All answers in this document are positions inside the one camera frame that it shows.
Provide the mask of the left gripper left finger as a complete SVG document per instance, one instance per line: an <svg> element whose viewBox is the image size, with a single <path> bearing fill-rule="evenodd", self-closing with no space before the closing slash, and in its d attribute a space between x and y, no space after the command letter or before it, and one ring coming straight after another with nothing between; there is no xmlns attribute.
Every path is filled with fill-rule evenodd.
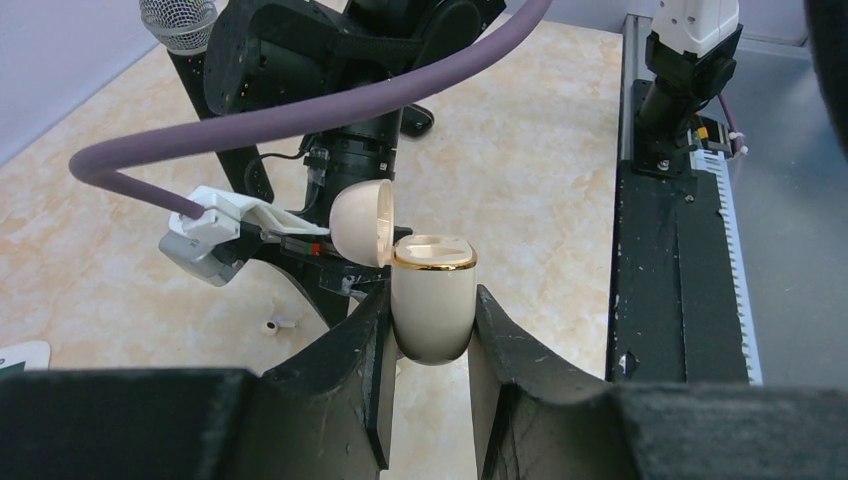
<svg viewBox="0 0 848 480"><path fill-rule="evenodd" d="M389 291L282 364L51 370L1 381L5 479L375 479Z"/></svg>

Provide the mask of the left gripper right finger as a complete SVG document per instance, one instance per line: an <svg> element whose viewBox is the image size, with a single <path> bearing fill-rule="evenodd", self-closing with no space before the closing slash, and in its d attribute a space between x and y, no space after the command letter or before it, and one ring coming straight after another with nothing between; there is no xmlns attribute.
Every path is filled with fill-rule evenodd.
<svg viewBox="0 0 848 480"><path fill-rule="evenodd" d="M609 383L476 292L468 373L481 479L843 479L842 390Z"/></svg>

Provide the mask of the white earbud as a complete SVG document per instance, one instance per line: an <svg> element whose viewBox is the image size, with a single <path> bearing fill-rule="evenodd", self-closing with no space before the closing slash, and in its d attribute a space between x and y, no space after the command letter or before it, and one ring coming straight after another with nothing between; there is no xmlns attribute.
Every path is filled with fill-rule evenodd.
<svg viewBox="0 0 848 480"><path fill-rule="evenodd" d="M268 319L263 322L261 325L261 333L266 336L274 336L278 334L280 331L284 330L292 330L298 327L298 322L293 320L286 320L282 317L276 316Z"/></svg>

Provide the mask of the white earbud case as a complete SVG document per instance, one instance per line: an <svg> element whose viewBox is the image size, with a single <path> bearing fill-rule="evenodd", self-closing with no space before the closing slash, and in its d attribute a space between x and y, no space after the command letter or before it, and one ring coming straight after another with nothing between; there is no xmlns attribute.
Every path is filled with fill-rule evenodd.
<svg viewBox="0 0 848 480"><path fill-rule="evenodd" d="M428 366L466 350L475 315L477 253L455 235L394 238L392 182L371 180L342 190L329 214L331 241L355 264L390 268L390 309L403 355Z"/></svg>

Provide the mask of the black earbud case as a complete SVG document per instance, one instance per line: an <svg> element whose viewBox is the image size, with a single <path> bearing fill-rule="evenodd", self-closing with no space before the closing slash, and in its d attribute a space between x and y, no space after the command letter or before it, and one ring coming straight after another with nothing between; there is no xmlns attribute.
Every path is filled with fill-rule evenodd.
<svg viewBox="0 0 848 480"><path fill-rule="evenodd" d="M418 104L406 106L402 110L400 133L410 139L419 139L427 135L435 125L435 115L429 109Z"/></svg>

